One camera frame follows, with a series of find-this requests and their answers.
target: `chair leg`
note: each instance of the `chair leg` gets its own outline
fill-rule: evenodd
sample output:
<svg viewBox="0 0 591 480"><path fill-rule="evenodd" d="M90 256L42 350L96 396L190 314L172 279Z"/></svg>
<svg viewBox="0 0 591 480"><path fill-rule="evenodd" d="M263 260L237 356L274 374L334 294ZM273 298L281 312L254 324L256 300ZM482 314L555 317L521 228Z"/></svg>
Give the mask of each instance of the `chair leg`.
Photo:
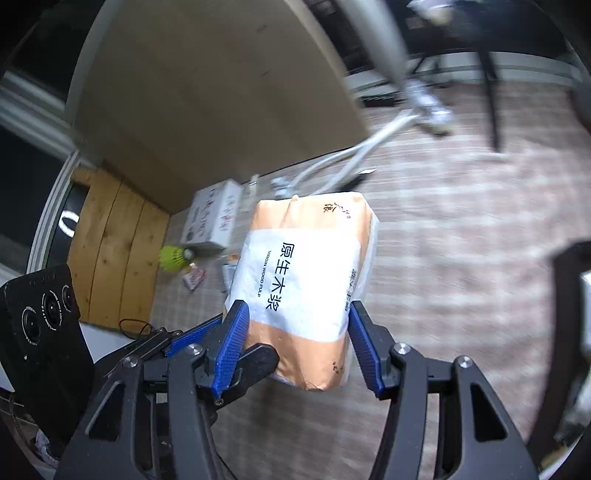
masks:
<svg viewBox="0 0 591 480"><path fill-rule="evenodd" d="M486 97L488 100L489 116L491 119L491 147L495 152L501 151L501 139L499 136L498 119L496 115L496 74L495 64L491 54L487 50L478 49L478 58L484 76Z"/></svg>

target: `white label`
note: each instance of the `white label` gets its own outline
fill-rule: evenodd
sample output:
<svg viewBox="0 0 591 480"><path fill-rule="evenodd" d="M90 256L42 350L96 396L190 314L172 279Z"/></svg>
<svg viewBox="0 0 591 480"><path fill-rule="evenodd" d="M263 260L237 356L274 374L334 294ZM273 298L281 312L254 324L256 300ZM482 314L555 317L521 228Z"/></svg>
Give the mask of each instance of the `white label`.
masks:
<svg viewBox="0 0 591 480"><path fill-rule="evenodd" d="M257 322L310 340L334 342L347 329L360 251L357 239L342 231L251 231L226 308L234 300L244 300Z"/></svg>

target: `white door frame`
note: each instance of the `white door frame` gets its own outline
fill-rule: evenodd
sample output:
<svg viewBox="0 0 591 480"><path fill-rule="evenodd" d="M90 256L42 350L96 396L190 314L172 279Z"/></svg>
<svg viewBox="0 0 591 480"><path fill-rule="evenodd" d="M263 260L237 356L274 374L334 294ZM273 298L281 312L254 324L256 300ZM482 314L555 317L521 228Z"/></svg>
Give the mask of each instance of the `white door frame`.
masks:
<svg viewBox="0 0 591 480"><path fill-rule="evenodd" d="M63 162L37 223L26 273L41 270L47 263L53 233L72 187L72 172L79 164L96 168L77 149L75 131L63 119L65 110L62 100L13 72L6 72L0 80L0 125ZM0 285L19 275L0 264Z"/></svg>

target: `tissue package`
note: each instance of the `tissue package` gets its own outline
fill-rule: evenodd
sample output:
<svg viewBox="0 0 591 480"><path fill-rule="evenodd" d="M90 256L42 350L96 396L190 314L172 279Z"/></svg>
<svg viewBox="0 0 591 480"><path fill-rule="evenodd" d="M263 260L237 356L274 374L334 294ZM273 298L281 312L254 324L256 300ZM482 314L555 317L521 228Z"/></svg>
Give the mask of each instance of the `tissue package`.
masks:
<svg viewBox="0 0 591 480"><path fill-rule="evenodd" d="M349 305L365 292L378 228L360 193L258 203L225 310L248 303L245 347L274 346L278 380L307 390L346 381Z"/></svg>

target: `white box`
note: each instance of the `white box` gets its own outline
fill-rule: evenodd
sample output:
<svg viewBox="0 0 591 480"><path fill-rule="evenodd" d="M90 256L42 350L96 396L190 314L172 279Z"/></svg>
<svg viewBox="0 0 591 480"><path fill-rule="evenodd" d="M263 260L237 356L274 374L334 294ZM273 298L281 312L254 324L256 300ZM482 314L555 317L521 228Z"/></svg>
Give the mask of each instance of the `white box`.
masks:
<svg viewBox="0 0 591 480"><path fill-rule="evenodd" d="M182 246L227 248L241 196L242 186L234 180L224 180L195 192L183 228Z"/></svg>

